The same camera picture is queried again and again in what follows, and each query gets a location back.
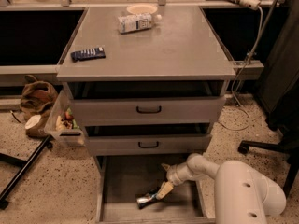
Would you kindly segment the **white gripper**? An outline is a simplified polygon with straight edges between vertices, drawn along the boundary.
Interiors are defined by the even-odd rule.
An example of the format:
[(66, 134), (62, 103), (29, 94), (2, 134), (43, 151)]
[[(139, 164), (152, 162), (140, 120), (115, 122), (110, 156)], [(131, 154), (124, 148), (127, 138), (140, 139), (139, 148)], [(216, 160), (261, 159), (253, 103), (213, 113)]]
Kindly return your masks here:
[(173, 190), (174, 186), (181, 185), (192, 177), (192, 172), (186, 162), (175, 165), (162, 163), (161, 166), (166, 171), (166, 178), (168, 181), (164, 181), (158, 190), (156, 194), (157, 200), (163, 199)]

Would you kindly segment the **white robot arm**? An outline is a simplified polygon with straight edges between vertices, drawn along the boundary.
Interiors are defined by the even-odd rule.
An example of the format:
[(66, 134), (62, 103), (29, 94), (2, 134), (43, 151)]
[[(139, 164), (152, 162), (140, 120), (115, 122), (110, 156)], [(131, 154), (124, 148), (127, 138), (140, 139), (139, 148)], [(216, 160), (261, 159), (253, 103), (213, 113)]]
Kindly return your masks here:
[(216, 224), (267, 224), (267, 216), (279, 216), (286, 208), (282, 188), (242, 161), (218, 165), (193, 153), (181, 164), (164, 164), (164, 169), (166, 180), (158, 200), (185, 181), (197, 181), (203, 175), (214, 180)]

